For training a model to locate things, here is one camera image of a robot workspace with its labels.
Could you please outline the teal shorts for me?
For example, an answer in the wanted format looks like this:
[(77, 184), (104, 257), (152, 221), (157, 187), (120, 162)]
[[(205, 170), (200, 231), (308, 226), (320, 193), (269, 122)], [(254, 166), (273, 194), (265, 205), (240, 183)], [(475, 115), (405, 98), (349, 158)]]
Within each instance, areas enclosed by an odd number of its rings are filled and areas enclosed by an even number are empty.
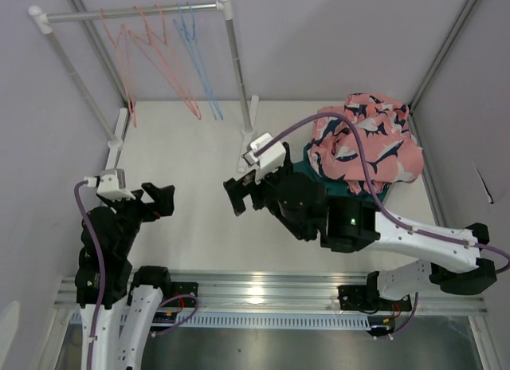
[(307, 148), (303, 148), (303, 158), (301, 161), (293, 164), (293, 170), (294, 172), (304, 173), (313, 182), (322, 183), (325, 186), (328, 195), (360, 199), (370, 203), (374, 202), (374, 199), (372, 198), (369, 191), (362, 189), (358, 194), (356, 194), (351, 191), (350, 187), (345, 181), (325, 179), (317, 174), (310, 164)]

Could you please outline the pink patterned shorts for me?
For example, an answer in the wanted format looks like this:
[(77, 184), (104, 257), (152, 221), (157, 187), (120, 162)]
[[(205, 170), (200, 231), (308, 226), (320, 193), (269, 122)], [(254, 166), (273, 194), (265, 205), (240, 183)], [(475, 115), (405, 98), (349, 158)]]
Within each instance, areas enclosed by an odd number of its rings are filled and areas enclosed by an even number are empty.
[[(392, 183), (413, 183), (422, 173), (422, 148), (411, 134), (406, 104), (381, 94), (353, 93), (342, 105), (319, 113), (345, 116), (358, 131), (375, 192), (381, 195)], [(329, 116), (312, 123), (312, 138), (305, 146), (310, 164), (325, 179), (343, 180), (351, 191), (370, 191), (355, 136), (342, 120)]]

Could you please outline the blue wire hanger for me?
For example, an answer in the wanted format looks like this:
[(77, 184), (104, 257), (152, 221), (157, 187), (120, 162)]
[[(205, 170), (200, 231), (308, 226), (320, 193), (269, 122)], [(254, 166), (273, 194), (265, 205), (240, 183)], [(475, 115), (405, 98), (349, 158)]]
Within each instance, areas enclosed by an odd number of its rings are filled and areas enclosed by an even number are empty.
[(184, 29), (185, 38), (188, 43), (188, 46), (190, 47), (191, 58), (192, 61), (194, 62), (195, 68), (197, 69), (198, 76), (202, 82), (202, 88), (208, 100), (214, 119), (224, 120), (222, 109), (214, 94), (213, 86), (208, 76), (206, 63), (204, 62), (202, 57), (202, 51), (200, 47), (200, 42), (198, 40), (198, 33), (196, 30), (196, 19), (194, 15), (194, 9), (191, 7), (191, 5), (189, 5), (188, 8), (190, 9), (191, 27), (189, 28), (185, 20), (182, 20), (182, 28)]
[(196, 21), (194, 16), (194, 10), (191, 5), (186, 7), (189, 10), (191, 18), (191, 27), (186, 23), (184, 9), (185, 6), (178, 6), (179, 20), (174, 19), (174, 27), (177, 29), (182, 42), (184, 43), (190, 60), (195, 68), (198, 78), (202, 83), (202, 89), (206, 95), (206, 99), (210, 106), (210, 110), (215, 120), (223, 120), (223, 112), (218, 103), (217, 97), (214, 94), (213, 85), (209, 78), (209, 74), (206, 69), (206, 63), (204, 62), (200, 43), (198, 40), (198, 34), (196, 31)]

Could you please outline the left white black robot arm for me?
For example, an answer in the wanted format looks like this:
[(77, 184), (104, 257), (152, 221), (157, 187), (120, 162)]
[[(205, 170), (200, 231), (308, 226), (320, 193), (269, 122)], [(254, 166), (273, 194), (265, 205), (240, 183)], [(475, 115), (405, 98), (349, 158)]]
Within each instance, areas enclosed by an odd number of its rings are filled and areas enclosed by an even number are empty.
[(83, 369), (136, 369), (156, 310), (173, 296), (163, 266), (134, 270), (128, 255), (141, 226), (173, 215), (175, 187), (143, 183), (136, 191), (98, 192), (82, 210), (83, 247), (75, 276), (83, 332)]

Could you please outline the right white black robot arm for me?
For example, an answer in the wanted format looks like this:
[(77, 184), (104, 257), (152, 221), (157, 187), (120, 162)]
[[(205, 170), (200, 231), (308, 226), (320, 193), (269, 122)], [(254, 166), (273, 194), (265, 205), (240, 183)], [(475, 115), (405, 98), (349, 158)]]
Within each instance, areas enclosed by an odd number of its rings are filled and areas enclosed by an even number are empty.
[(373, 309), (423, 289), (477, 295), (497, 280), (495, 263), (478, 247), (487, 235), (482, 226), (405, 228), (403, 218), (385, 215), (373, 203), (328, 195), (323, 184), (294, 171), (287, 151), (275, 158), (252, 152), (245, 157), (251, 170), (223, 183), (235, 215), (246, 210), (244, 199), (250, 197), (254, 209), (267, 209), (298, 240), (317, 241), (341, 254), (371, 250), (413, 258), (397, 269), (367, 275), (363, 297)]

